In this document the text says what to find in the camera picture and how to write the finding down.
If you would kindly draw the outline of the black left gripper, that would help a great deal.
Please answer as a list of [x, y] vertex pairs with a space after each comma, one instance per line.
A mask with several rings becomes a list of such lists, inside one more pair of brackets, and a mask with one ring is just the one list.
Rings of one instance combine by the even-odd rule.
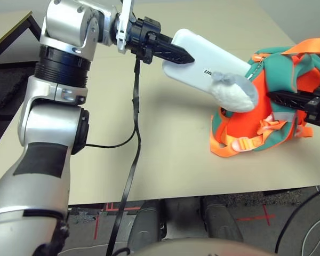
[[193, 63], [195, 59], [182, 47], [172, 44], [172, 38], [160, 34], [161, 24], [149, 17], [130, 22], [126, 48], [139, 60], [151, 64], [156, 41], [156, 57], [176, 63]]

